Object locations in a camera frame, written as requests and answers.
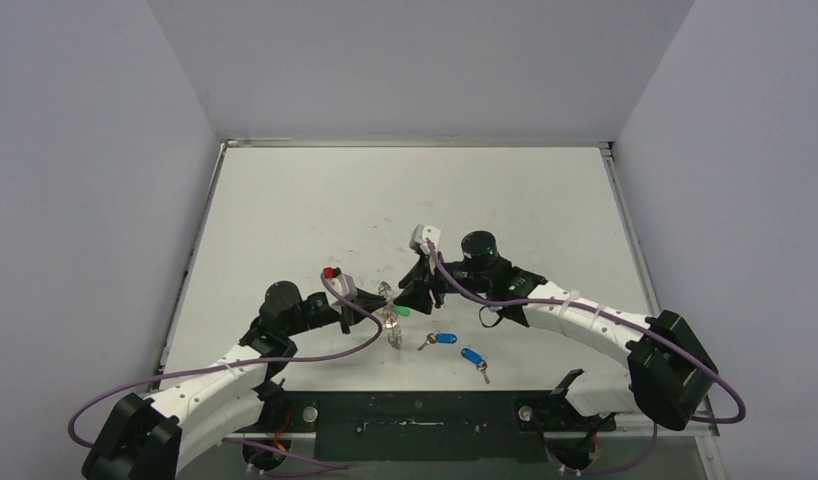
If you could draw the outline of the key with green tag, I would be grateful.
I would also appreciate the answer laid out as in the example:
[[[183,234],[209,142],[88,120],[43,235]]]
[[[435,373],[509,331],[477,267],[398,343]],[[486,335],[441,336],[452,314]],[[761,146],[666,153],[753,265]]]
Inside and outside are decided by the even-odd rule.
[[[392,311],[400,317],[408,317],[411,315],[411,310],[404,306],[393,305]]]

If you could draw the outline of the metal disc with key rings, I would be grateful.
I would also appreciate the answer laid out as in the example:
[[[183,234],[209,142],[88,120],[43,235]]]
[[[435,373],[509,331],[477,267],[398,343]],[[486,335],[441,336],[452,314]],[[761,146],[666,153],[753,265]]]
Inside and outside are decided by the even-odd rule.
[[[393,349],[400,350],[402,348],[402,331],[398,324],[399,315],[395,310],[394,291],[390,284],[381,281],[378,285],[377,294],[383,297],[386,302],[377,315],[382,320],[388,343]]]

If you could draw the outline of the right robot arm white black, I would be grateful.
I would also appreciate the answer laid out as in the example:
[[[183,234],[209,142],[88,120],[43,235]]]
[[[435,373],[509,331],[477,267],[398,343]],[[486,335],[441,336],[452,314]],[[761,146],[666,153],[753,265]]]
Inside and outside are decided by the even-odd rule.
[[[579,374],[550,402],[553,421],[573,429],[588,417],[640,412],[657,425],[682,431],[717,376],[717,367],[681,315],[656,316],[611,309],[513,265],[488,231],[466,235],[460,261],[447,262],[437,228],[419,225],[409,247],[419,259],[399,281],[395,302],[423,314],[459,294],[526,328],[559,334],[609,357],[620,374]]]

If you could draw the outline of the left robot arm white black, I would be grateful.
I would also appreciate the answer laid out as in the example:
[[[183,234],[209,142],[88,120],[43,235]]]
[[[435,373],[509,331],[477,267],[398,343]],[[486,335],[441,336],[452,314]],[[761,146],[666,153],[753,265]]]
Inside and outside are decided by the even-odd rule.
[[[290,281],[271,285],[246,333],[215,363],[180,372],[147,397],[133,392],[113,407],[81,469],[86,479],[173,479],[228,435],[275,428],[284,405],[273,377],[300,363],[293,336],[337,324],[343,333],[373,319],[386,297],[340,274],[303,297]]]

